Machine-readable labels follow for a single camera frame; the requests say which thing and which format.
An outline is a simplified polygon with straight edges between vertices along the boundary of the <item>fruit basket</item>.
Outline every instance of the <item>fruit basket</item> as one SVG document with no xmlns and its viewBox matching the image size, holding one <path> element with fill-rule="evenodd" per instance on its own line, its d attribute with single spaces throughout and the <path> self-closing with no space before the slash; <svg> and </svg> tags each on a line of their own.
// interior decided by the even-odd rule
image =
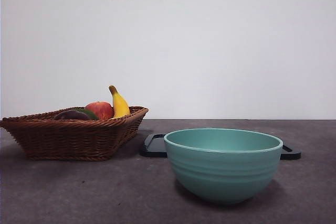
<svg viewBox="0 0 336 224">
<path fill-rule="evenodd" d="M 130 106 L 131 114 L 108 120 L 53 120 L 72 107 L 42 114 L 3 118 L 5 128 L 33 160 L 105 161 L 138 131 L 148 109 Z"/>
</svg>

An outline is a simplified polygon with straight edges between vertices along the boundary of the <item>banana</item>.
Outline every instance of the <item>banana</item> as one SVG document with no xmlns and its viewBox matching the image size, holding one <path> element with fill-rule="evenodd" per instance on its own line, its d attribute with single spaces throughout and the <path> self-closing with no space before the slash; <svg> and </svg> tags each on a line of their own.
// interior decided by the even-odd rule
<svg viewBox="0 0 336 224">
<path fill-rule="evenodd" d="M 119 95 L 115 86 L 109 86 L 109 90 L 113 98 L 113 118 L 120 118 L 124 115 L 131 114 L 128 104 L 126 103 L 125 99 L 121 95 Z"/>
</svg>

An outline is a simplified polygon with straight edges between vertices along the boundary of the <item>ceramic bowl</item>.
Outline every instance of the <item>ceramic bowl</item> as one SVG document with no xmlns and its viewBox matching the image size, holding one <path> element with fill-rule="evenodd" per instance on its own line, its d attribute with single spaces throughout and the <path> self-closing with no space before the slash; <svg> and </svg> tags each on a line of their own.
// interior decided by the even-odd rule
<svg viewBox="0 0 336 224">
<path fill-rule="evenodd" d="M 236 204 L 272 180 L 281 139 L 235 129 L 187 129 L 165 135 L 168 160 L 177 180 L 199 197 Z"/>
</svg>

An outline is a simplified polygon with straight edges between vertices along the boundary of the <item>table surface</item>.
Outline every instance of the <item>table surface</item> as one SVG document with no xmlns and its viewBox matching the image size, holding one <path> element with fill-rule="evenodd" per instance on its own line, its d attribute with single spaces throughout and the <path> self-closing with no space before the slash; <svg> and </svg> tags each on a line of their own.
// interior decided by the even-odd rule
<svg viewBox="0 0 336 224">
<path fill-rule="evenodd" d="M 139 154 L 152 133 L 196 127 L 263 132 L 302 151 L 270 184 L 222 206 L 187 191 L 167 158 Z M 143 120 L 103 162 L 30 161 L 2 129 L 1 223 L 336 223 L 336 120 Z"/>
</svg>

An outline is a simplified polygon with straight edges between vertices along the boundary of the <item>woven basket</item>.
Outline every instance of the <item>woven basket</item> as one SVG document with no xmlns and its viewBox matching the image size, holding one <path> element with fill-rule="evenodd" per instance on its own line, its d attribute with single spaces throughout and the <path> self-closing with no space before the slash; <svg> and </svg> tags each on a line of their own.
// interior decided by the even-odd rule
<svg viewBox="0 0 336 224">
<path fill-rule="evenodd" d="M 72 107 L 43 114 L 3 118 L 5 128 L 33 160 L 104 161 L 137 134 L 148 109 L 131 106 L 130 115 L 109 120 L 52 120 Z"/>
</svg>

